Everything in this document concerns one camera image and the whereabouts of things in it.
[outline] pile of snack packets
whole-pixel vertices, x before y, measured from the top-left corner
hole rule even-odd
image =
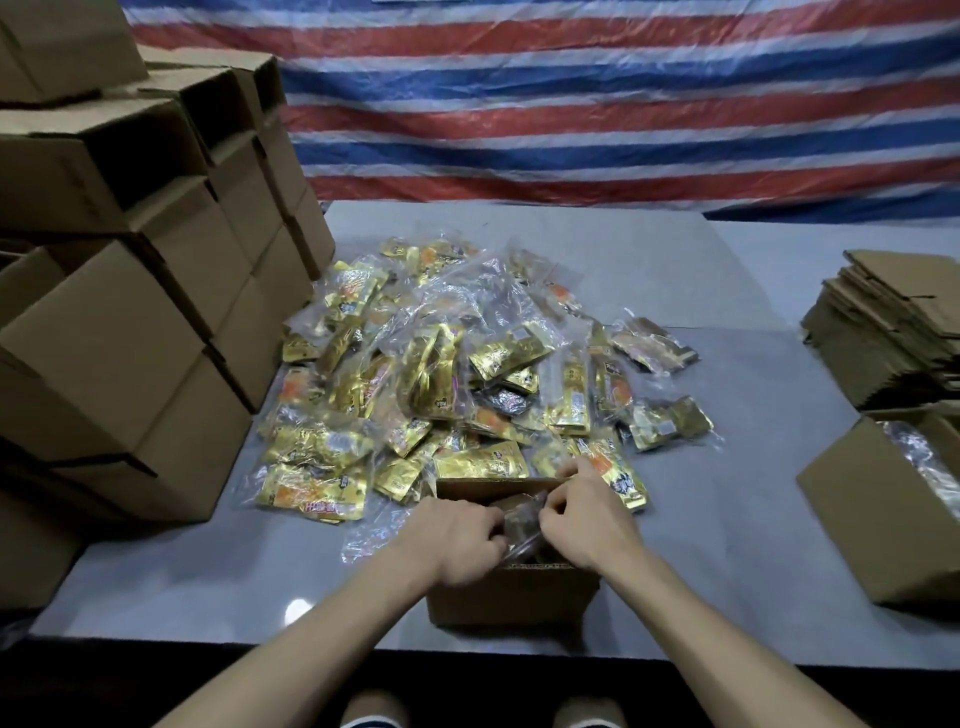
[[[638,396],[628,368],[656,382],[699,356],[629,311],[591,318],[557,270],[442,234],[335,263],[287,322],[290,367],[243,500],[349,522],[370,492],[412,504],[438,478],[554,477],[583,455],[643,508],[625,449],[704,438],[713,423],[689,396]]]

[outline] stack of cardboard boxes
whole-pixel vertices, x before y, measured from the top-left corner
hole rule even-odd
[[[18,598],[16,544],[209,518],[333,241],[273,57],[156,67],[102,0],[6,4],[0,30],[3,609],[52,593]]]
[[[915,427],[960,482],[960,264],[845,256],[850,265],[824,281],[804,327],[863,416],[798,482],[873,602],[955,616],[960,521],[882,424]]]
[[[847,251],[806,314],[816,347],[857,409],[960,398],[960,263]]]

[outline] striped tarp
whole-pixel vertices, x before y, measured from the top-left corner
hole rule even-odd
[[[325,200],[960,218],[960,0],[122,0],[282,58]]]

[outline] white stripe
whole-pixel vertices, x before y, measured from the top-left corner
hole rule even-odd
[[[779,172],[795,169],[848,167],[896,161],[960,157],[960,142],[923,147],[768,159],[736,159],[696,164],[664,164],[644,167],[604,167],[575,170],[489,170],[476,167],[398,164],[307,164],[307,177],[474,177],[514,182],[607,182],[652,180],[664,177],[721,175],[743,172]]]
[[[760,14],[804,5],[832,5],[832,0],[687,0],[686,2],[555,2],[446,7],[385,7],[370,12],[211,11],[200,8],[129,8],[132,25],[203,23],[238,28],[393,28],[406,25],[503,22],[540,18],[664,17]]]
[[[298,58],[283,62],[285,68],[321,73],[369,73],[371,71],[469,70],[476,68],[531,68],[568,65],[616,65],[619,63],[678,63],[725,61],[770,53],[830,50],[852,46],[869,47],[936,37],[960,32],[960,20],[869,28],[838,33],[781,36],[724,45],[671,47],[571,48],[559,51],[464,54],[457,56],[352,56],[349,58]]]
[[[288,93],[287,102],[297,106],[340,106],[350,109],[395,112],[470,111],[478,109],[531,109],[533,107],[593,106],[616,102],[682,101],[704,98],[732,98],[735,96],[763,96],[772,93],[838,93],[857,91],[867,86],[903,84],[923,79],[960,76],[960,61],[929,68],[922,73],[905,71],[867,78],[833,79],[828,81],[797,81],[777,84],[750,84],[727,88],[696,91],[620,91],[590,93],[579,96],[537,96],[532,98],[471,98],[471,99],[412,99],[403,101],[349,101],[329,96],[306,93]]]
[[[582,132],[552,134],[522,134],[519,136],[479,136],[470,139],[423,138],[404,134],[338,131],[295,132],[290,136],[295,144],[416,144],[439,149],[514,149],[517,147],[587,147],[599,144],[681,144],[696,141],[723,141],[728,139],[759,139],[772,136],[790,136],[809,132],[837,132],[849,129],[869,129],[886,124],[960,118],[960,104],[885,111],[842,118],[822,119],[797,124],[767,124],[753,127],[720,127],[716,129],[662,129],[651,132]]]

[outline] red stripe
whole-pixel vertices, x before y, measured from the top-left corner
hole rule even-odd
[[[746,15],[546,18],[387,28],[234,28],[174,23],[133,28],[141,43],[265,51],[283,58],[445,56],[572,48],[724,45],[808,33],[955,19],[956,0],[835,0]]]
[[[552,133],[640,132],[797,124],[852,114],[960,103],[955,80],[915,81],[835,93],[771,93],[696,101],[387,112],[348,107],[287,107],[291,132],[372,132],[421,139],[474,139]]]
[[[513,182],[462,177],[314,177],[321,200],[512,200],[551,205],[830,197],[894,184],[956,182],[960,158],[608,182]]]

